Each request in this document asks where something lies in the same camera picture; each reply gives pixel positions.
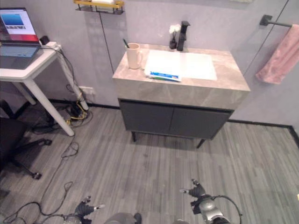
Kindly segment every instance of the wall shelf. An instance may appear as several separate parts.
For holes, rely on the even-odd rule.
[[[96,2],[84,1],[84,0],[73,0],[73,2],[75,4],[78,4],[78,8],[76,9],[78,11],[101,12],[101,13],[108,13],[114,15],[120,15],[124,12],[123,1],[115,1],[115,4],[96,3]]]

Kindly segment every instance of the beige mug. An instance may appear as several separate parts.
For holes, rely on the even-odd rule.
[[[142,61],[142,51],[138,43],[128,43],[129,48],[127,48],[127,58],[128,65],[131,69],[140,68]]]

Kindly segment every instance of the baseboard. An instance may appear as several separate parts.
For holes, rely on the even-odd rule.
[[[60,99],[49,99],[50,102],[52,103],[61,103],[61,104],[70,104],[72,101],[70,100],[60,100]],[[16,113],[16,117],[19,117],[24,110],[30,105],[29,102],[26,102]],[[110,105],[102,105],[102,104],[94,104],[94,103],[87,103],[88,106],[94,106],[94,107],[103,107],[103,108],[109,108],[109,109],[115,109],[119,110],[119,106],[110,106]],[[299,136],[294,130],[293,126],[291,125],[281,125],[281,124],[271,124],[271,123],[263,123],[263,122],[253,122],[253,121],[246,121],[246,120],[233,120],[229,119],[228,122],[233,122],[233,123],[241,123],[241,124],[250,124],[250,125],[263,125],[263,126],[272,126],[272,127],[282,127],[282,128],[287,128],[293,137],[297,147],[299,148]]]
[[[23,104],[23,106],[21,106],[16,113],[14,113],[15,118],[17,119],[19,116],[21,116],[23,114],[23,112],[26,110],[27,107],[29,107],[30,103],[27,101],[26,103]]]
[[[249,125],[263,125],[263,126],[271,126],[271,127],[283,127],[283,128],[289,128],[289,127],[291,127],[290,125],[280,125],[280,124],[254,122],[254,121],[246,121],[246,120],[233,120],[233,119],[229,119],[228,122],[241,123],[241,124],[249,124]]]
[[[229,119],[228,122],[249,124],[249,125],[263,125],[263,126],[287,128],[289,130],[291,136],[293,137],[297,147],[299,148],[299,136],[296,133],[296,131],[295,131],[295,129],[292,125],[281,125],[281,124],[271,124],[271,123],[253,122],[253,121],[245,121],[245,120],[232,120],[232,119]]]
[[[291,133],[297,147],[299,148],[299,136],[298,136],[297,132],[294,130],[293,126],[289,127],[289,132]]]
[[[49,101],[51,103],[60,103],[60,104],[70,104],[72,102],[70,100],[61,100],[61,99],[49,99]],[[110,106],[110,105],[102,105],[102,104],[94,104],[94,103],[87,103],[87,105],[94,106],[94,107],[103,107],[103,108],[120,110],[119,106]]]

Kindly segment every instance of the cabinet door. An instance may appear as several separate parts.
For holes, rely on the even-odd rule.
[[[212,138],[228,120],[231,112],[175,108],[170,134],[203,139]]]
[[[127,130],[169,133],[172,107],[120,100],[120,108]]]

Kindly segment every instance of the gray wood floor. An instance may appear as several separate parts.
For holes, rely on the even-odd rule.
[[[201,215],[192,213],[192,197],[178,191],[192,187],[190,179],[195,178],[207,193],[231,197],[243,213],[244,224],[298,223],[299,149],[287,129],[227,122],[213,141],[196,149],[199,139],[149,134],[137,134],[138,141],[133,143],[119,110],[91,111],[93,120],[76,128],[74,138],[62,130],[26,133],[30,140],[45,137],[53,144],[20,156],[32,170],[43,174],[41,180],[33,180],[12,165],[1,172],[2,216],[27,202],[41,200],[62,152],[73,140],[80,145],[79,154],[64,161],[58,170],[42,200],[44,212],[50,213],[59,205],[64,183],[73,181],[58,214],[73,212],[81,199],[91,195],[91,205],[106,205],[89,216],[94,224],[104,223],[119,211],[138,211],[145,224],[171,224],[175,218],[203,224]],[[42,120],[41,115],[39,105],[31,106],[20,119],[33,125]],[[229,202],[216,202],[232,223],[238,223]],[[37,214],[37,207],[30,205],[19,215],[32,223]],[[53,218],[47,223],[62,222]]]

